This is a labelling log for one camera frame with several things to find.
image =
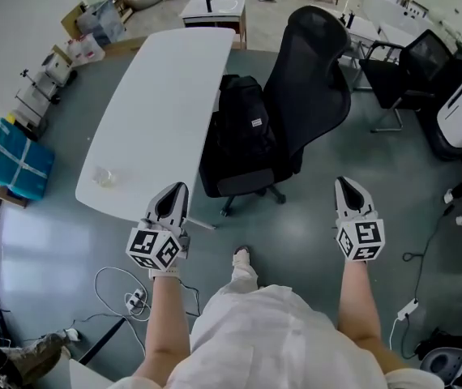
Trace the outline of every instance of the black chair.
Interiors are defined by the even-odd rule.
[[[227,216],[235,196],[269,189],[285,202],[274,184],[302,168],[303,149],[342,123],[350,110],[350,91],[337,60],[350,46],[349,34],[333,15],[314,6],[294,11],[284,31],[280,53],[263,90],[263,102],[276,137],[276,154],[248,165],[219,148],[213,114],[200,177],[211,198],[228,197],[220,214]]]
[[[383,61],[371,59],[374,50],[381,46],[400,50],[398,63],[391,62],[389,55]],[[431,30],[406,47],[384,41],[373,43],[366,59],[359,61],[371,87],[355,90],[373,91],[380,106],[393,111],[398,127],[374,128],[371,132],[401,131],[403,125],[397,107],[418,111],[433,102],[436,93],[442,90],[445,71],[453,60],[452,53]]]

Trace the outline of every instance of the gray floor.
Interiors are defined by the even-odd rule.
[[[253,75],[264,83],[275,53],[233,52],[229,73]],[[133,271],[149,286],[146,272],[125,256],[132,223],[84,206],[75,199],[75,185],[94,135],[130,58],[80,68],[62,103],[50,111],[51,125],[43,142],[56,152],[45,198],[27,209],[3,206],[0,224],[0,298],[10,310],[6,320],[18,340],[34,338],[74,318],[106,312],[92,289],[93,276],[104,266]],[[396,312],[413,296],[418,261],[404,263],[404,252],[421,252],[443,210],[441,194],[462,178],[460,163],[433,157],[413,113],[404,112],[400,134],[369,132],[381,109],[369,93],[355,93],[346,121],[305,150],[300,174],[278,185],[287,203],[266,196],[237,199],[233,215],[219,215],[222,199],[209,199],[200,183],[194,193],[193,216],[218,224],[216,231],[187,225],[192,236],[190,258],[182,263],[182,279],[197,287],[204,305],[231,273],[234,248],[248,244],[263,282],[293,287],[313,308],[336,320],[343,257],[334,241],[333,182],[345,175],[360,182],[374,197],[386,226],[387,245],[370,276],[387,339]],[[123,294],[135,284],[123,274],[106,272],[100,293],[117,310]],[[443,221],[431,244],[419,291],[420,307],[412,316],[407,352],[435,327],[462,334],[462,228],[454,214]],[[193,297],[185,295],[194,310]],[[85,341],[73,348],[78,356],[115,322],[97,317],[76,327]],[[144,336],[145,326],[136,323]],[[400,348],[404,324],[397,326]],[[90,366],[112,379],[130,374],[142,353],[128,326],[94,358]],[[69,387],[61,364],[39,387]]]

